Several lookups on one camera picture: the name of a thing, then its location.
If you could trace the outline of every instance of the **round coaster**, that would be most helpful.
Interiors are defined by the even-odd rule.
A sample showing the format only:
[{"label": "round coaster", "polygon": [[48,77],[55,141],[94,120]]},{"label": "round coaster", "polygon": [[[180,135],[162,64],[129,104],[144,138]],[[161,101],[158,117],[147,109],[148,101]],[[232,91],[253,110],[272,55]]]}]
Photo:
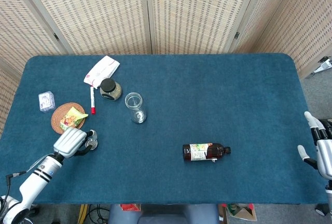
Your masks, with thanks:
[{"label": "round coaster", "polygon": [[[64,130],[61,129],[61,127],[60,127],[60,120],[67,114],[67,112],[72,107],[75,107],[79,112],[81,112],[82,114],[85,114],[83,107],[75,102],[69,102],[69,103],[59,106],[54,111],[52,118],[51,118],[51,125],[52,125],[53,130],[55,130],[55,132],[57,132],[59,134],[64,133]],[[84,124],[84,122],[85,122],[85,118],[82,120],[82,122],[76,128],[80,129],[82,127],[82,125]]]}]

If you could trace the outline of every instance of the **marker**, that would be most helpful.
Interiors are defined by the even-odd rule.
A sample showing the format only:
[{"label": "marker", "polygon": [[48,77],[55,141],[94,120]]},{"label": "marker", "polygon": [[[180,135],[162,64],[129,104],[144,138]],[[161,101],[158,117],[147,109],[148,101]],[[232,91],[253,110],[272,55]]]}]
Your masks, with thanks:
[{"label": "marker", "polygon": [[90,87],[90,96],[91,96],[91,113],[95,114],[95,106],[94,106],[94,88]]}]

